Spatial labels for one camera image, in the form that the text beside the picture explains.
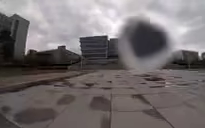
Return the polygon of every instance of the tiled pavement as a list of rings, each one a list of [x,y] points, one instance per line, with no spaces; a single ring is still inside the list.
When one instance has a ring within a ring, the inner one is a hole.
[[[1,94],[0,113],[11,128],[205,128],[205,71],[97,71]]]

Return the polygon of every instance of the puddle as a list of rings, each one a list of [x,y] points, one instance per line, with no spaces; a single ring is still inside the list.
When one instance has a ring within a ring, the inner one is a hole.
[[[66,86],[69,86],[69,87],[73,87],[73,86],[74,86],[74,84],[70,83],[70,82],[67,81],[67,80],[64,80],[64,81],[63,81],[63,84],[66,85]]]
[[[56,116],[55,110],[51,108],[28,108],[14,116],[14,120],[20,124],[33,124],[53,120]]]
[[[151,75],[149,75],[149,74],[134,75],[134,76],[140,76],[140,77],[151,77]]]
[[[132,98],[135,98],[135,99],[139,99],[140,101],[142,101],[144,104],[148,104],[150,105],[149,101],[142,95],[132,95]]]
[[[111,88],[111,87],[102,87],[101,89],[104,89],[104,90],[111,90],[112,88]]]
[[[150,86],[149,88],[164,88],[166,86]]]
[[[150,77],[150,78],[144,78],[147,81],[165,81],[165,79],[161,78],[161,77]]]
[[[85,85],[89,88],[93,87],[95,85],[95,83],[85,83]]]
[[[75,99],[75,96],[65,94],[57,101],[57,105],[68,105],[75,101]]]
[[[146,115],[153,117],[153,118],[164,120],[163,116],[158,111],[156,111],[154,109],[143,110],[142,112]]]
[[[90,102],[90,108],[99,111],[110,111],[111,101],[102,96],[93,97]]]
[[[4,114],[7,114],[11,111],[11,108],[9,106],[3,106],[1,107],[1,111],[4,113]]]
[[[110,119],[106,115],[101,119],[100,128],[110,128]]]

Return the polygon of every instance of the sky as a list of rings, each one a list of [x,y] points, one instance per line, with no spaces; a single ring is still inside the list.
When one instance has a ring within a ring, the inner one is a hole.
[[[66,45],[80,53],[79,37],[117,37],[125,19],[142,11],[174,22],[177,48],[205,51],[205,0],[0,0],[0,12],[30,21],[27,51]]]

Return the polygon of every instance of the wet ground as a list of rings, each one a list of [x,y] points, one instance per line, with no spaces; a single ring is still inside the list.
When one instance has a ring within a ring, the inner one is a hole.
[[[0,128],[205,128],[205,71],[97,71],[0,94]]]

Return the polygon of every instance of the road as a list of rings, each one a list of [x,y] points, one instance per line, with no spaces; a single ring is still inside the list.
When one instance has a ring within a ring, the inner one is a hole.
[[[0,128],[205,128],[205,71],[94,73],[0,94]]]

